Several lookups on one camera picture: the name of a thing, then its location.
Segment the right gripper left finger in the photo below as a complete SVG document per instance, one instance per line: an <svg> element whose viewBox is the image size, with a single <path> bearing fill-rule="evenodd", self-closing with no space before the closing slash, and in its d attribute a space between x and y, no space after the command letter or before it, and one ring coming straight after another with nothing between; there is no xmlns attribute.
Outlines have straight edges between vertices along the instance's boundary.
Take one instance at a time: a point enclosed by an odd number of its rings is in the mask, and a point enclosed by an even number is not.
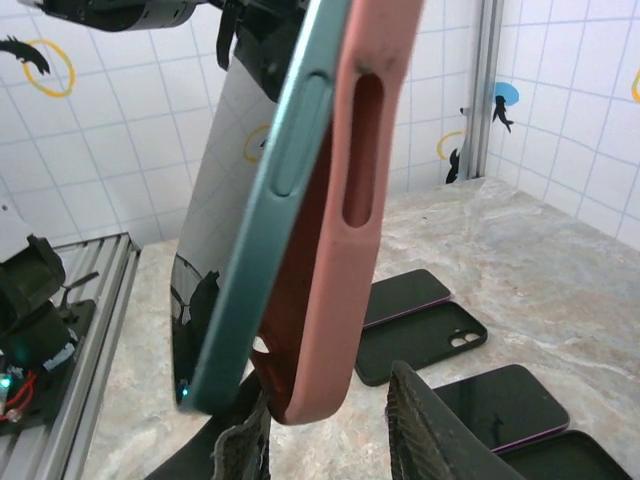
<svg viewBox="0 0 640 480"><path fill-rule="evenodd" d="M146 480L271 480L267 396L245 379L232 406L212 416Z"/></svg>

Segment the aluminium front rail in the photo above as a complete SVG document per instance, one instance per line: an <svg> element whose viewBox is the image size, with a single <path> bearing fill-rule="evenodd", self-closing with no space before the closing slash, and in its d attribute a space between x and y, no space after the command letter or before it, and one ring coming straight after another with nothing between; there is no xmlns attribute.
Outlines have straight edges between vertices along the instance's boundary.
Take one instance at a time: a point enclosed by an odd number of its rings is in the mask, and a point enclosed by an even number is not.
<svg viewBox="0 0 640 480"><path fill-rule="evenodd" d="M98 274L68 297L92 301L94 316L53 423L0 438L0 480L81 480L140 257L127 234L56 252L69 281Z"/></svg>

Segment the black phone with red edge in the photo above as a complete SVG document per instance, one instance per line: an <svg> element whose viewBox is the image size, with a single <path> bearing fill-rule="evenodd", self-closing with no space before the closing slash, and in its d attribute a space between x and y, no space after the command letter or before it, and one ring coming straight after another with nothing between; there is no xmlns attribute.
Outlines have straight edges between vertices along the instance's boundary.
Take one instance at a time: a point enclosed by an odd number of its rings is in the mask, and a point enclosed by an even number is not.
<svg viewBox="0 0 640 480"><path fill-rule="evenodd" d="M425 0L354 0L330 125L251 359L272 417L324 420L349 388L387 195L396 110Z"/></svg>
<svg viewBox="0 0 640 480"><path fill-rule="evenodd" d="M177 407L214 415L237 396L333 110L353 0L310 0L280 95L241 62L226 72L173 260Z"/></svg>

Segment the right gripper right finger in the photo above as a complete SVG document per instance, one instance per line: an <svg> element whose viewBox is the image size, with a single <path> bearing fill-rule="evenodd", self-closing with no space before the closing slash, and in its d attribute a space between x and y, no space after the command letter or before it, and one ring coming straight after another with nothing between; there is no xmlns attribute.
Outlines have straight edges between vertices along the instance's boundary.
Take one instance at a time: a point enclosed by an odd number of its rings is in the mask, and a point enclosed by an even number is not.
<svg viewBox="0 0 640 480"><path fill-rule="evenodd" d="M526 480L403 361L392 363L385 415L392 480Z"/></svg>

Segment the black smartphone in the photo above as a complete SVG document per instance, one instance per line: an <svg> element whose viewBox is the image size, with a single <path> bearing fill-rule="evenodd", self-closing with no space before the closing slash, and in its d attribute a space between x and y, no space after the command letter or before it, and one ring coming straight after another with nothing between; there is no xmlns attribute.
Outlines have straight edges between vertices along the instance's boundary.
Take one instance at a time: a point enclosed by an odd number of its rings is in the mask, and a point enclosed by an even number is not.
<svg viewBox="0 0 640 480"><path fill-rule="evenodd" d="M372 284L363 328L436 305L452 292L426 269L415 269Z"/></svg>
<svg viewBox="0 0 640 480"><path fill-rule="evenodd" d="M517 364L438 387L435 393L493 452L561 432L570 423L550 391Z"/></svg>

